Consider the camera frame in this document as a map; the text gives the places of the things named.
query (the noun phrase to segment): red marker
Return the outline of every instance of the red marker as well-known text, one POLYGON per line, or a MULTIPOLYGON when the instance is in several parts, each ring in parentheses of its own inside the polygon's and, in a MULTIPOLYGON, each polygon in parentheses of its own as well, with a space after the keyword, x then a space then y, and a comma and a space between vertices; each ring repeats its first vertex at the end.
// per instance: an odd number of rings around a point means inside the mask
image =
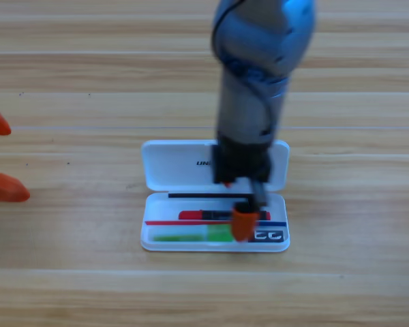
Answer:
MULTIPOLYGON (((182 211, 179 213, 180 220, 222 220, 228 221, 232 219, 232 211, 182 211)), ((271 220, 271 215, 267 211, 261 211, 259 220, 271 220)))

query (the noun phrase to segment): case lid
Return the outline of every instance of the case lid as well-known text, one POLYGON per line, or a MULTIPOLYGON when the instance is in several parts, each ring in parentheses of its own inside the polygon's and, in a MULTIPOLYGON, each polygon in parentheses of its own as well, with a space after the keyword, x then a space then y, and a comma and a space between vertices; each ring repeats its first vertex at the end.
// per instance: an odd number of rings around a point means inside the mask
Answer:
MULTIPOLYGON (((239 178, 226 188, 213 183, 211 146, 215 140, 152 140, 141 148, 147 187, 154 191, 247 193, 249 181, 239 178)), ((285 187, 290 148, 276 140, 269 149, 272 172, 268 191, 285 187)))

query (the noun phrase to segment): white plastic case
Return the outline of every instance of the white plastic case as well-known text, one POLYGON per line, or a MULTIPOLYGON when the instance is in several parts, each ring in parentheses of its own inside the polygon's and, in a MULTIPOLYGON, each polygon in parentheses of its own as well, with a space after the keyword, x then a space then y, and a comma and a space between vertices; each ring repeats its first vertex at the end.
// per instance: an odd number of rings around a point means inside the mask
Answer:
POLYGON ((280 191, 286 184, 289 146, 276 140, 269 149, 272 174, 265 185, 271 221, 279 226, 257 227, 255 238, 236 241, 155 241, 156 234, 203 234, 203 226, 147 225, 146 221, 174 221, 181 211, 230 211, 239 198, 170 198, 170 193, 241 193, 251 190, 246 178, 240 178, 230 188, 214 184, 211 172, 211 146, 214 140, 152 140, 141 148, 147 187, 161 193, 151 194, 146 201, 141 229, 141 245, 149 251, 208 251, 208 252, 280 252, 290 245, 288 217, 280 191))

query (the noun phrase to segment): wood grain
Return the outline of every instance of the wood grain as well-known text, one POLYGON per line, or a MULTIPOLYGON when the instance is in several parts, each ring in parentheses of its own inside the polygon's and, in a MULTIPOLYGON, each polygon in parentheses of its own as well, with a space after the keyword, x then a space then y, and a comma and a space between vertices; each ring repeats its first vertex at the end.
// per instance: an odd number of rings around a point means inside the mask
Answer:
POLYGON ((409 327, 409 278, 396 283, 369 275, 0 270, 0 326, 394 326, 406 317, 409 327))
MULTIPOLYGON (((213 128, 217 93, 0 93, 0 111, 30 127, 213 128)), ((281 128, 409 127, 409 93, 291 92, 281 128)))
POLYGON ((140 246, 140 146, 214 137, 218 0, 0 0, 0 327, 409 327, 409 0, 318 0, 278 138, 291 246, 140 246))

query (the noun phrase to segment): highlighter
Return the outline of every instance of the highlighter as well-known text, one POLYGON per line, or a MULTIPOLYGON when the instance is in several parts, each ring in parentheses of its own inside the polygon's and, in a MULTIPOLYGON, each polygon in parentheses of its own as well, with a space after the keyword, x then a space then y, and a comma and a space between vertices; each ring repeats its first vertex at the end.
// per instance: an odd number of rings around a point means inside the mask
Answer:
POLYGON ((154 229, 155 242, 233 242, 229 224, 221 225, 165 225, 154 229))

